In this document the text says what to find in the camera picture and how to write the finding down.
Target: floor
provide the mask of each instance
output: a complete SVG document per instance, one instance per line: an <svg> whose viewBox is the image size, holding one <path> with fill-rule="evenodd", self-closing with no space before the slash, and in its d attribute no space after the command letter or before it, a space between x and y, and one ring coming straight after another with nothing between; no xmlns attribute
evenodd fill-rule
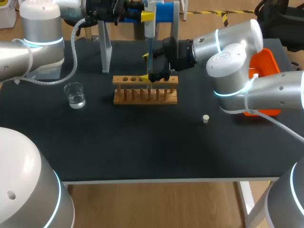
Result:
<svg viewBox="0 0 304 228"><path fill-rule="evenodd" d="M298 6L303 0L290 0ZM259 0L189 0L188 11L254 10ZM233 25L255 18L254 14L228 14ZM111 40L134 40L133 25L108 25ZM223 28L221 16L189 14L180 20L180 39L194 38ZM70 39L72 28L62 22L64 38ZM98 34L96 27L93 34ZM170 24L161 24L159 39L170 34ZM0 40L23 38L18 16L12 29L0 29ZM304 66L303 52L288 53L290 59ZM255 201L268 186L267 181L251 182ZM158 183L76 185L71 189L75 204L75 228L242 228L243 215L236 186L218 183ZM268 227L266 221L259 226Z"/></svg>

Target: wooden test tube rack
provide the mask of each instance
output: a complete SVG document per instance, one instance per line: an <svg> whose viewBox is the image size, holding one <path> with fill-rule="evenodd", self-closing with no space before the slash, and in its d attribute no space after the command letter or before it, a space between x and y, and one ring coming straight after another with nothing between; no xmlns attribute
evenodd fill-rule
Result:
<svg viewBox="0 0 304 228"><path fill-rule="evenodd" d="M113 85L117 86L114 94L115 105L174 105L177 104L176 87L178 76L171 76L168 81L143 81L140 76L113 76ZM122 86L139 86L139 89L122 88ZM162 85L165 89L147 89L147 85Z"/></svg>

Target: orange container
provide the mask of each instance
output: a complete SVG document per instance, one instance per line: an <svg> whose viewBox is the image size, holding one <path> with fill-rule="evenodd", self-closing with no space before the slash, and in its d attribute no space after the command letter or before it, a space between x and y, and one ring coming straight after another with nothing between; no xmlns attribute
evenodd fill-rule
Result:
<svg viewBox="0 0 304 228"><path fill-rule="evenodd" d="M253 74L258 74L259 77L266 77L269 75L280 73L279 67L276 64L275 58L272 52L263 48L263 50L252 56L249 64L249 78L253 77ZM264 113L269 116L279 115L280 109L264 109L259 110L259 112ZM255 114L244 113L247 116L256 116Z"/></svg>

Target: blue tube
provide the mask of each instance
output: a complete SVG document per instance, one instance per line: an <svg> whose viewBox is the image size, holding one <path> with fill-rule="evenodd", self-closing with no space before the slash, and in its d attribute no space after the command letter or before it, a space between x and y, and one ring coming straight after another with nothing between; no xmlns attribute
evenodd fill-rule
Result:
<svg viewBox="0 0 304 228"><path fill-rule="evenodd" d="M173 2L165 2L164 4L156 4L156 23L173 22ZM137 23L136 20L125 18L119 23Z"/></svg>

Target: black table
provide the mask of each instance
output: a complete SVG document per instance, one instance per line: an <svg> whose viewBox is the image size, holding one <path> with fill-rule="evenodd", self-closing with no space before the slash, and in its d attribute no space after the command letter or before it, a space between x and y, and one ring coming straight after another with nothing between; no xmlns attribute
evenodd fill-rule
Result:
<svg viewBox="0 0 304 228"><path fill-rule="evenodd" d="M29 137L62 181L272 178L302 157L303 145L270 122L222 112L202 66L179 73L177 105L113 105L112 76L145 74L147 46L112 45L110 73L102 74L99 43L76 43L79 67L69 82L84 86L80 110L69 107L66 83L6 82L0 91L0 126ZM281 71L292 70L278 40L265 47ZM63 76L73 65L68 42L65 57ZM284 110L277 119L304 135L302 111Z"/></svg>

